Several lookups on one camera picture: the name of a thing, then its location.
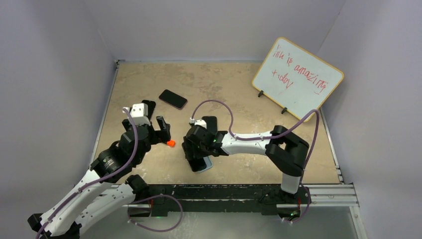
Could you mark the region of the black phone dark frame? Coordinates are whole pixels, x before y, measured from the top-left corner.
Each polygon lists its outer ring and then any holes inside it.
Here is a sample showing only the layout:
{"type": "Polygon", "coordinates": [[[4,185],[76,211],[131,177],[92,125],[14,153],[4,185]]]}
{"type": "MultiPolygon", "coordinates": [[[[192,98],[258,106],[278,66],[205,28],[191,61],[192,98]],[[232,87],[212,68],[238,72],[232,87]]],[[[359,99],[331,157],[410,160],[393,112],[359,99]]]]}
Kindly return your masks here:
{"type": "Polygon", "coordinates": [[[193,172],[200,172],[208,168],[207,161],[204,158],[193,158],[188,160],[188,164],[193,172]]]}

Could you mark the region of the light blue phone case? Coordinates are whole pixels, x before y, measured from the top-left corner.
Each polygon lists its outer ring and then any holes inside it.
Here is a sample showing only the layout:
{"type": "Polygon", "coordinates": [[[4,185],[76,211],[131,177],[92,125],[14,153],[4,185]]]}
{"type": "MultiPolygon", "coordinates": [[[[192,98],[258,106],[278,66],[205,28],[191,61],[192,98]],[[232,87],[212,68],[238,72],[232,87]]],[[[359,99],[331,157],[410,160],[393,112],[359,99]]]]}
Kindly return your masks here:
{"type": "Polygon", "coordinates": [[[213,167],[213,163],[212,163],[212,160],[210,159],[210,157],[209,156],[204,157],[203,158],[203,164],[202,164],[199,172],[207,171],[207,170],[211,169],[212,167],[213,167]]]}

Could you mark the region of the black phone silver frame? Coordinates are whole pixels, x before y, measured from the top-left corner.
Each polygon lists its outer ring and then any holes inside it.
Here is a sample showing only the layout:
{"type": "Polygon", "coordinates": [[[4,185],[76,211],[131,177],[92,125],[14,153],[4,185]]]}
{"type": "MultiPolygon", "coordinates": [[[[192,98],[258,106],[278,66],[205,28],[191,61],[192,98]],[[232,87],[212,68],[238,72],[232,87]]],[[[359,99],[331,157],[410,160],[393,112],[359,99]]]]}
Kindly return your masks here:
{"type": "Polygon", "coordinates": [[[212,134],[216,134],[218,131],[217,117],[215,116],[203,116],[202,120],[206,123],[206,129],[212,134]]]}

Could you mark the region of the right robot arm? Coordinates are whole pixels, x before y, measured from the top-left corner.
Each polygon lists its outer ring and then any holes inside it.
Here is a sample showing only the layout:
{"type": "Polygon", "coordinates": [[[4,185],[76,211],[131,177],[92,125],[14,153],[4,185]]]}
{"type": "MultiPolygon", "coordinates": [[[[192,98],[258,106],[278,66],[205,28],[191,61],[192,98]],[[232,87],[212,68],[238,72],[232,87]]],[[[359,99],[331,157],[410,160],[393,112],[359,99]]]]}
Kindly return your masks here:
{"type": "Polygon", "coordinates": [[[212,156],[267,156],[282,172],[279,195],[287,203],[299,196],[298,189],[309,147],[305,140],[280,125],[258,134],[230,134],[228,131],[211,131],[204,126],[194,125],[188,130],[182,143],[185,158],[194,172],[210,169],[212,156]]]}

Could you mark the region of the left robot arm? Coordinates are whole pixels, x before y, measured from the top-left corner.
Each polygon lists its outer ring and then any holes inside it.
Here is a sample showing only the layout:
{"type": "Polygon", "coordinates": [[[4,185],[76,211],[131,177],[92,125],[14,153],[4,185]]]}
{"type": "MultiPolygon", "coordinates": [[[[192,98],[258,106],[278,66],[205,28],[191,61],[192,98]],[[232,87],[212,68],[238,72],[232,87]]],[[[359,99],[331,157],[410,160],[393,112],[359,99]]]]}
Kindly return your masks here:
{"type": "Polygon", "coordinates": [[[171,139],[170,125],[156,118],[155,130],[148,117],[129,115],[122,121],[125,132],[102,151],[82,179],[54,207],[33,214],[28,224],[38,239],[78,239],[96,222],[123,205],[150,202],[154,196],[139,175],[131,175],[117,188],[113,185],[139,165],[156,144],[171,139]]]}

